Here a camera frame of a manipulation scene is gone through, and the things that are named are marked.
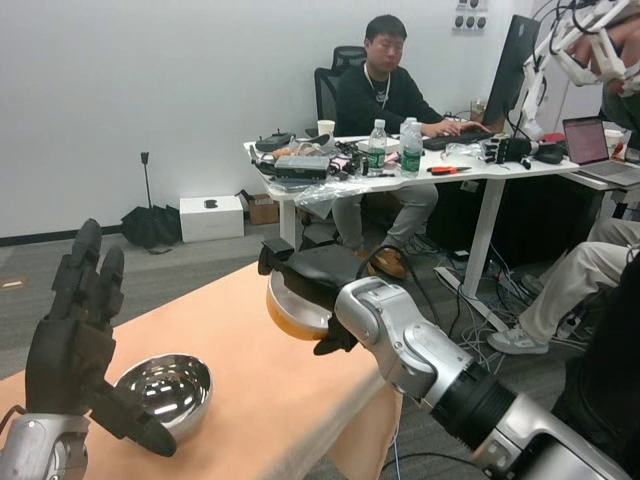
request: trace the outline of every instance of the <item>keyboard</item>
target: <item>keyboard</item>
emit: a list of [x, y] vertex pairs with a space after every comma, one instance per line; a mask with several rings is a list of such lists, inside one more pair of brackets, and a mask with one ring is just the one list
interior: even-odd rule
[[422, 145], [427, 150], [444, 150], [450, 143], [461, 143], [468, 145], [469, 143], [479, 142], [493, 137], [493, 133], [487, 132], [465, 132], [458, 136], [449, 135], [446, 137], [434, 137], [423, 140]]

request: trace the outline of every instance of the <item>water bottle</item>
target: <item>water bottle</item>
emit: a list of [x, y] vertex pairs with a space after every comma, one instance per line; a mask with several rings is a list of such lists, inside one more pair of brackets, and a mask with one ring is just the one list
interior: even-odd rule
[[384, 168], [384, 158], [387, 155], [387, 134], [384, 131], [385, 121], [375, 121], [375, 128], [369, 137], [369, 170], [380, 171]]
[[411, 129], [405, 135], [404, 148], [402, 150], [402, 175], [404, 177], [417, 177], [422, 159], [422, 124], [413, 122]]
[[404, 146], [407, 141], [407, 135], [411, 132], [411, 124], [417, 121], [418, 119], [415, 117], [407, 117], [407, 119], [404, 122], [402, 122], [402, 125], [400, 125], [400, 145], [398, 148], [400, 155], [402, 155], [402, 152], [404, 152]]
[[571, 336], [573, 331], [576, 328], [578, 328], [578, 325], [580, 325], [580, 317], [576, 317], [573, 314], [569, 314], [569, 316], [565, 319], [564, 322], [562, 322], [562, 324], [558, 328], [558, 331], [556, 332], [556, 337], [558, 337], [561, 340], [566, 340]]

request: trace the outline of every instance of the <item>baseboard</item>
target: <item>baseboard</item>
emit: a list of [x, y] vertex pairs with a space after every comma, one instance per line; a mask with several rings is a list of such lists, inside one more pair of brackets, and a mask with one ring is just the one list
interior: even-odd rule
[[[120, 233], [122, 225], [102, 227], [102, 235]], [[12, 247], [15, 245], [27, 245], [29, 243], [54, 242], [56, 240], [69, 240], [75, 238], [78, 230], [65, 230], [64, 232], [34, 233], [32, 235], [18, 235], [15, 237], [0, 238], [0, 247]]]

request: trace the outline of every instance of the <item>khaki pants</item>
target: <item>khaki pants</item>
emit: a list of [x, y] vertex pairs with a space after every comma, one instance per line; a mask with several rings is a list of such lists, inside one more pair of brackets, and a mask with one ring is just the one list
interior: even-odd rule
[[640, 223], [617, 219], [596, 222], [586, 242], [540, 277], [544, 290], [520, 315], [524, 331], [540, 342], [548, 342], [562, 318], [588, 295], [596, 293], [600, 285], [618, 285], [627, 266], [628, 246], [637, 249], [638, 243]]
[[[393, 245], [398, 248], [413, 236], [427, 221], [438, 203], [438, 190], [435, 185], [410, 185], [395, 190], [392, 193], [404, 205], [393, 227], [387, 232], [383, 245]], [[351, 250], [362, 250], [362, 218], [360, 217], [360, 202], [362, 195], [339, 198], [333, 203], [333, 220], [342, 244]]]

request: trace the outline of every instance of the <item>brown shoe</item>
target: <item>brown shoe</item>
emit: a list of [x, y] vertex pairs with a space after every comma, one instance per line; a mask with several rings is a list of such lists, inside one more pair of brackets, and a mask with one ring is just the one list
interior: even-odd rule
[[[356, 250], [354, 254], [358, 258], [358, 260], [360, 260], [361, 262], [364, 262], [369, 256], [369, 252], [367, 252], [366, 250]], [[367, 272], [369, 272], [369, 275], [371, 276], [376, 275], [376, 271], [371, 265], [371, 262], [369, 262], [369, 264], [367, 265]]]
[[407, 278], [407, 269], [402, 264], [401, 258], [395, 250], [384, 249], [371, 260], [371, 264], [390, 277], [404, 280]]

